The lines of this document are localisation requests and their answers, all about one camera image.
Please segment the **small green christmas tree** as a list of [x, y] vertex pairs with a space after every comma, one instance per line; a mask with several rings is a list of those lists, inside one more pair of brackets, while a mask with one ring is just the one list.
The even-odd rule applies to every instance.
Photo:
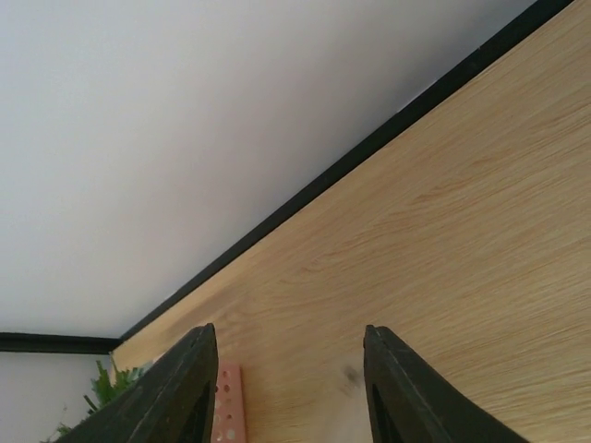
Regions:
[[146, 367], [134, 366], [131, 369], [119, 369], [113, 357], [110, 357], [111, 372], [107, 370], [100, 360], [96, 360], [95, 363], [98, 375], [90, 380], [90, 384], [96, 400], [93, 401], [87, 394], [83, 395], [88, 410], [80, 420], [80, 425], [130, 389], [147, 372]]

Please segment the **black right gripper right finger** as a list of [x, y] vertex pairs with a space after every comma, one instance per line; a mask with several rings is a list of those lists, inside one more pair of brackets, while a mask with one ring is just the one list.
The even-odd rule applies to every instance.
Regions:
[[384, 326], [366, 326], [364, 378], [375, 442], [525, 441]]

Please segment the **pink perforated plastic basket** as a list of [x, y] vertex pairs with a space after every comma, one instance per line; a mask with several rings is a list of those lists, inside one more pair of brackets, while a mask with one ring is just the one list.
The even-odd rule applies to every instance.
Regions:
[[211, 443], [247, 443], [242, 372], [238, 364], [219, 363]]

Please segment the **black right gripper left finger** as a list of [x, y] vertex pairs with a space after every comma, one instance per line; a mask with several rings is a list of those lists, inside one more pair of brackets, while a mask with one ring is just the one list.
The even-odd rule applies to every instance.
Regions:
[[217, 376], [215, 328], [208, 323], [191, 329], [132, 387], [58, 440], [209, 442]]

